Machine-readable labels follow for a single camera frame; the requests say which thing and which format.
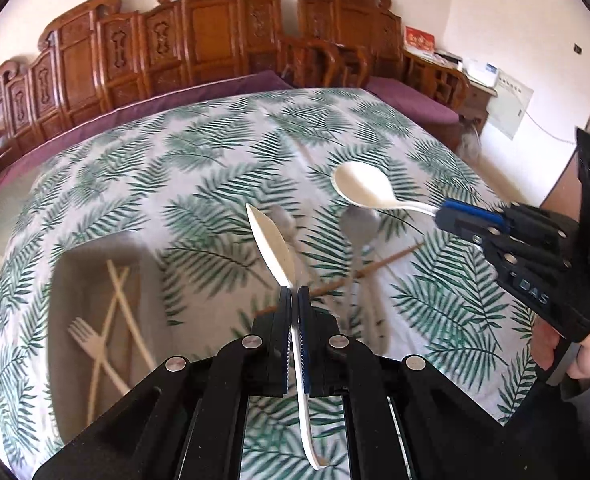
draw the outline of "leaf-patterned tablecloth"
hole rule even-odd
[[[346,275],[351,250],[338,219],[347,204],[329,180],[346,160],[382,168],[400,199],[499,203],[440,142],[362,90],[267,92],[189,105],[124,124],[50,160],[0,274],[0,424],[19,476],[30,478],[61,446],[45,346],[50,280],[63,251],[139,230],[163,271],[175,349],[207,357],[248,333],[253,313],[275,300],[277,286],[257,252],[245,202],[264,211],[286,208],[317,272],[325,280]],[[420,214],[382,211],[364,261],[419,240],[425,244],[413,256],[377,273],[378,298],[363,298],[359,288],[355,334],[360,305],[380,301],[391,335],[387,356],[424,354],[506,420],[533,381],[530,314],[495,285],[475,247]],[[329,468],[309,467],[293,397],[251,399],[244,478],[348,475],[340,400],[311,405],[316,446]]]

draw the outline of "red object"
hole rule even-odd
[[[418,28],[405,27],[404,46],[411,52],[432,56],[435,53],[435,36]]]

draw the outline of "chair cushion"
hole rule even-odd
[[[457,124],[460,120],[457,112],[396,79],[371,77],[366,89],[420,126]]]

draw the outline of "spoon bowl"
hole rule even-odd
[[[386,174],[365,162],[343,162],[333,170],[331,182],[335,190],[351,204],[369,209],[405,209],[435,216],[438,208],[412,200],[395,198]]]
[[[246,214],[248,214],[248,221],[251,224],[257,248],[266,262],[268,270],[271,271],[280,286],[293,289],[295,265],[280,230],[268,216],[250,204],[246,204]]]

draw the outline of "hand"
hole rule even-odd
[[[538,366],[544,370],[553,364],[553,350],[560,342],[560,334],[540,317],[535,317],[531,355]],[[566,373],[572,379],[590,379],[590,334],[582,341],[578,357],[568,367]]]

